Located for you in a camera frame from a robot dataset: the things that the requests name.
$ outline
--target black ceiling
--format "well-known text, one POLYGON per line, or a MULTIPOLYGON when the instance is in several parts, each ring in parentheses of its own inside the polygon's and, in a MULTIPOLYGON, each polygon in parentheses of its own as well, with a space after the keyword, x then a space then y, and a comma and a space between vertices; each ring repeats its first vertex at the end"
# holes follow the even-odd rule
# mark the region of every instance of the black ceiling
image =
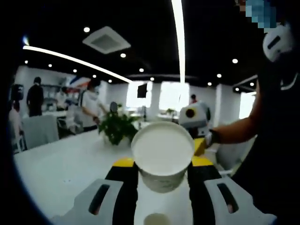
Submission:
MULTIPOLYGON (((265 62, 264 33, 239 12, 234 0, 183 0, 187 82, 197 86, 233 85, 256 74, 265 62)), ((84 1, 80 4, 42 5, 27 25, 29 44, 108 69, 122 76, 143 74, 178 75, 179 57, 174 15, 170 0, 84 1), (83 28, 90 27, 85 33, 83 28), (89 34, 109 26, 131 44, 131 48, 102 54, 82 43, 89 34)), ((44 53, 22 51, 20 63, 122 82, 81 64, 44 53)), ((137 80, 149 79, 149 76, 137 80)), ((155 77, 156 82, 179 81, 178 77, 155 77)))

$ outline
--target air vent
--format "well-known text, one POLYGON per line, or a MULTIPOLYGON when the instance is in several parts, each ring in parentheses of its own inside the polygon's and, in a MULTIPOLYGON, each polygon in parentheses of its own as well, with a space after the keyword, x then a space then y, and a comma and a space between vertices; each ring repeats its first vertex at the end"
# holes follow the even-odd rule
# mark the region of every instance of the air vent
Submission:
POLYGON ((82 42, 103 54, 109 54, 131 47, 121 35, 110 27, 104 27, 93 32, 82 42))

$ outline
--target face mask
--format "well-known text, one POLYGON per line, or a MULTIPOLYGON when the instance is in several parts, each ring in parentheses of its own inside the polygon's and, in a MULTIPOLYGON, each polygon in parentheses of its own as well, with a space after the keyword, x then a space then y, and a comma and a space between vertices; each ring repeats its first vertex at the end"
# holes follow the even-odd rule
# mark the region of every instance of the face mask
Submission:
POLYGON ((246 16, 251 17, 251 21, 257 23, 265 33, 277 26, 276 9, 266 0, 247 0, 246 16))

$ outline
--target table surface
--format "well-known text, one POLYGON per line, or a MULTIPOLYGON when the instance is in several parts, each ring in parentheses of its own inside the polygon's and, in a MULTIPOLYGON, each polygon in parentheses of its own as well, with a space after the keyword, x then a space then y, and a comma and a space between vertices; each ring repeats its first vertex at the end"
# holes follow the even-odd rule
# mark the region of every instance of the table surface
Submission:
MULTIPOLYGON (((163 119, 172 119, 171 115, 158 114, 157 116, 160 117, 160 118, 163 118, 163 119)), ((173 116, 173 119, 178 120, 179 116, 173 116)))
MULTIPOLYGON (((55 116, 55 117, 66 117, 67 116, 67 111, 46 111, 46 112, 42 112, 43 116, 46 116, 46 115, 52 115, 52 116, 55 116)), ((28 115, 25 114, 23 115, 23 119, 24 118, 27 118, 28 115)))
MULTIPOLYGON (((105 178, 122 157, 132 157, 127 142, 111 146, 97 131, 91 131, 24 151, 14 159, 31 198, 47 218, 52 218, 66 214, 74 198, 96 179, 105 178)), ((143 224, 149 214, 163 213, 172 225, 191 225, 188 192, 186 179, 176 190, 158 194, 149 190, 139 176, 135 224, 143 224)))

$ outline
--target white cup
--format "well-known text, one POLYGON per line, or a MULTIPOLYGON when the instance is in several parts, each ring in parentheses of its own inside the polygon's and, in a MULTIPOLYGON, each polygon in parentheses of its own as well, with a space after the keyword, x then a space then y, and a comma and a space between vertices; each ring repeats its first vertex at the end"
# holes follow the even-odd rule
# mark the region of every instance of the white cup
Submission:
POLYGON ((183 181, 195 144, 182 126, 155 122, 135 135, 131 149, 145 185, 152 191, 167 193, 183 181))

